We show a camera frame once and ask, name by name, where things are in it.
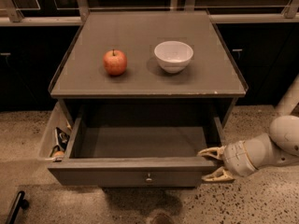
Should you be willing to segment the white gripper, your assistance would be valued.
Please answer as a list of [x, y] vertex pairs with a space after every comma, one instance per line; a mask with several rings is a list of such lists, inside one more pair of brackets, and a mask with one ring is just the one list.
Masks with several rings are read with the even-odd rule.
[[[226, 147], [209, 147], [198, 152], [199, 156], [210, 157], [216, 160], [223, 159], [225, 167], [238, 176], [252, 175], [257, 171], [249, 159], [244, 141], [229, 144]], [[233, 175], [224, 167], [218, 168], [209, 175], [203, 175], [202, 180], [206, 182], [224, 182], [234, 180]]]

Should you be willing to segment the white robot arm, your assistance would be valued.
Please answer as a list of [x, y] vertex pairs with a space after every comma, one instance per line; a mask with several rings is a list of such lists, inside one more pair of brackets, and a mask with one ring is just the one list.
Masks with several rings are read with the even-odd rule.
[[203, 175], [206, 182], [234, 180], [249, 176], [268, 166], [287, 166], [299, 162], [299, 118], [292, 111], [299, 104], [299, 75], [276, 106], [278, 117], [262, 133], [222, 147], [210, 147], [198, 152], [202, 157], [223, 161], [223, 166]]

